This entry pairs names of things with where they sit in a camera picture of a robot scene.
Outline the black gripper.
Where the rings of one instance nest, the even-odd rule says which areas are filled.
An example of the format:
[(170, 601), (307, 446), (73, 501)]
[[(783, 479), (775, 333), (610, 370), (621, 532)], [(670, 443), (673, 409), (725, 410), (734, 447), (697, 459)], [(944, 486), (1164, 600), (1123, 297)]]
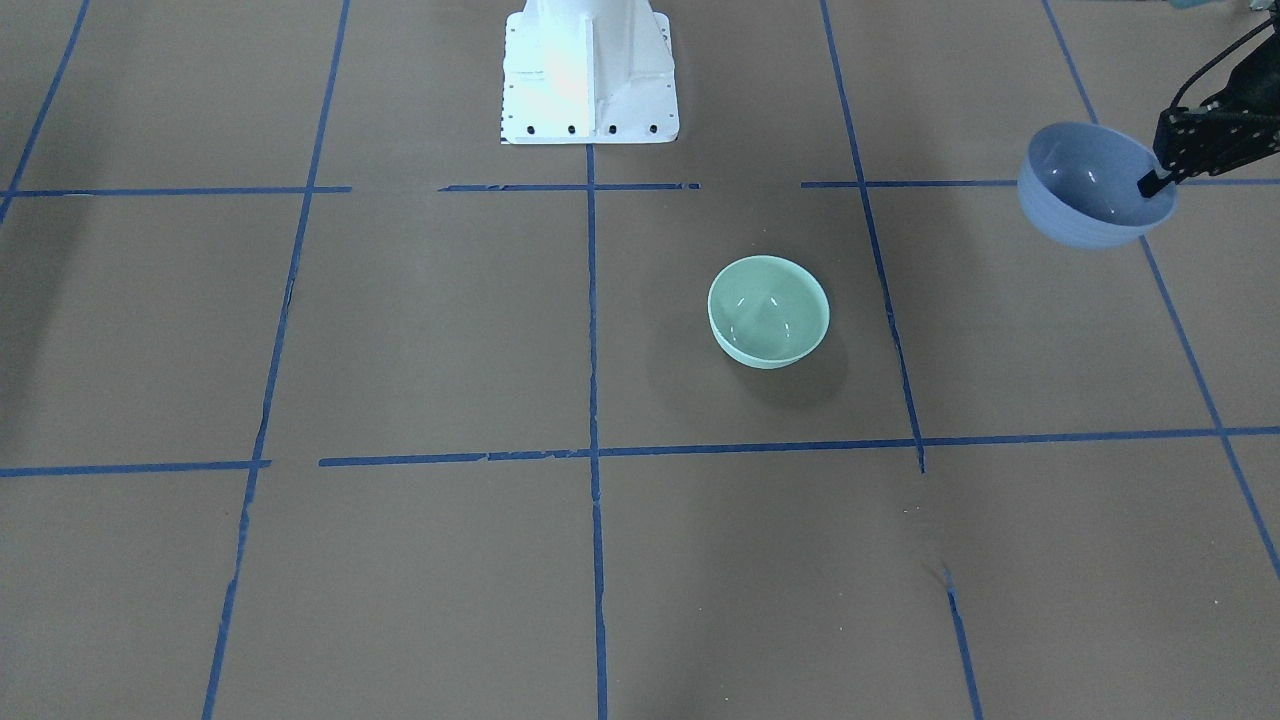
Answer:
[(1192, 177), (1221, 176), (1277, 152), (1279, 44), (1271, 35), (1230, 72), (1228, 82), (1202, 104), (1181, 102), (1187, 91), (1251, 37), (1235, 41), (1201, 67), (1175, 94), (1157, 120), (1157, 168), (1137, 182), (1143, 199)]

